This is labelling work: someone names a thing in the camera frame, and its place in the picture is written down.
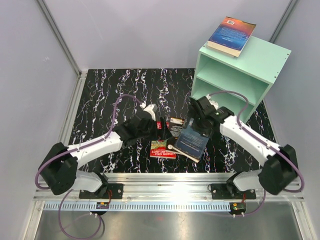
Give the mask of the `black paperback book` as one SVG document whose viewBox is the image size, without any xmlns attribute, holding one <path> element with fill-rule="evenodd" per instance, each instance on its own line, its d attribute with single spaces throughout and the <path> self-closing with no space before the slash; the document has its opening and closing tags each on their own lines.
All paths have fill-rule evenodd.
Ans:
<svg viewBox="0 0 320 240">
<path fill-rule="evenodd" d="M 178 139 L 183 128 L 188 124 L 189 119 L 180 119 L 176 117 L 171 117 L 169 121 L 169 131 L 172 134 L 172 137 L 166 140 L 166 149 L 170 152 L 182 155 L 176 150 L 173 149 L 173 145 Z"/>
</svg>

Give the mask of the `red treehouse book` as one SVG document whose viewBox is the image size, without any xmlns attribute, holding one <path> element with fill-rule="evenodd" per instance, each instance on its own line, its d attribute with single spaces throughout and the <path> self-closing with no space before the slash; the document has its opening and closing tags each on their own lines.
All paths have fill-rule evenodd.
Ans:
<svg viewBox="0 0 320 240">
<path fill-rule="evenodd" d="M 157 159 L 175 159 L 176 153 L 167 150 L 167 140 L 159 140 L 159 121 L 156 123 L 157 140 L 152 140 L 150 143 L 149 156 Z"/>
</svg>

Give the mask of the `dark blue paperback book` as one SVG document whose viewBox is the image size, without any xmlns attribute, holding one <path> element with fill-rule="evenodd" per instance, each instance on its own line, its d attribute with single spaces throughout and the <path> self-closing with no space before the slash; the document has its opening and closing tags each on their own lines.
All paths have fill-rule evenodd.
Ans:
<svg viewBox="0 0 320 240">
<path fill-rule="evenodd" d="M 193 123 L 194 119 L 190 118 L 175 141 L 173 149 L 198 163 L 203 155 L 209 138 L 194 130 L 192 128 Z"/>
</svg>

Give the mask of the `purple treehouse book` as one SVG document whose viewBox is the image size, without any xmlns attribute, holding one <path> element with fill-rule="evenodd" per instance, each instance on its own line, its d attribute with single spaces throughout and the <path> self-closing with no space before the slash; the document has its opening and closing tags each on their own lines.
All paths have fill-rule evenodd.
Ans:
<svg viewBox="0 0 320 240">
<path fill-rule="evenodd" d="M 213 48 L 213 47 L 210 47 L 210 46 L 208 45 L 208 42 L 206 42 L 205 47 L 208 48 L 208 49 L 210 49 L 210 50 L 212 50 L 212 51 L 215 51 L 215 52 L 217 52 L 217 53 L 220 53 L 220 54 L 223 54 L 223 55 L 225 55 L 225 56 L 228 56 L 228 57 L 230 57 L 230 58 L 234 58 L 234 57 L 235 57 L 235 56 L 232 55 L 232 54 L 229 54 L 229 53 L 227 53 L 227 52 L 224 52 L 224 51 L 215 49 L 215 48 Z"/>
</svg>

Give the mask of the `blue orange sunset book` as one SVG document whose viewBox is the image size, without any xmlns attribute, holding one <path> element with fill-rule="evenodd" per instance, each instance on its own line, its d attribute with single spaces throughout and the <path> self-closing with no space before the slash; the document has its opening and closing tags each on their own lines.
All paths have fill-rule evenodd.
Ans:
<svg viewBox="0 0 320 240">
<path fill-rule="evenodd" d="M 254 23 L 226 16 L 207 43 L 212 48 L 238 58 L 256 26 Z"/>
</svg>

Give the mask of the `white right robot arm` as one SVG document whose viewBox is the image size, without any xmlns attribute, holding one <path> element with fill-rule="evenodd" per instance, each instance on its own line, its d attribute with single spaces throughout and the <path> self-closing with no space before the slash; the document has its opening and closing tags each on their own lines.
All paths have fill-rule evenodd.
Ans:
<svg viewBox="0 0 320 240">
<path fill-rule="evenodd" d="M 298 177 L 295 149 L 269 141 L 246 126 L 226 107 L 215 108 L 208 97 L 191 101 L 188 117 L 193 119 L 192 129 L 202 136 L 211 137 L 218 132 L 236 142 L 261 165 L 260 170 L 242 171 L 226 181 L 226 192 L 233 199 L 245 191 L 263 189 L 272 195 L 281 191 Z"/>
</svg>

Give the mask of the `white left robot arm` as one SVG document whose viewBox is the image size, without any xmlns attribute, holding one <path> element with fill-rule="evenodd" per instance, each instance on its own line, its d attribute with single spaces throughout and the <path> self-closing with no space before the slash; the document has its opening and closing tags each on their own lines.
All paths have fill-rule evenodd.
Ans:
<svg viewBox="0 0 320 240">
<path fill-rule="evenodd" d="M 58 196 L 70 190 L 86 191 L 101 199 L 110 192 L 108 178 L 101 172 L 82 171 L 85 164 L 133 146 L 137 140 L 167 140 L 172 137 L 164 118 L 159 121 L 146 111 L 116 125 L 105 135 L 84 143 L 65 146 L 56 143 L 41 163 L 37 176 Z"/>
</svg>

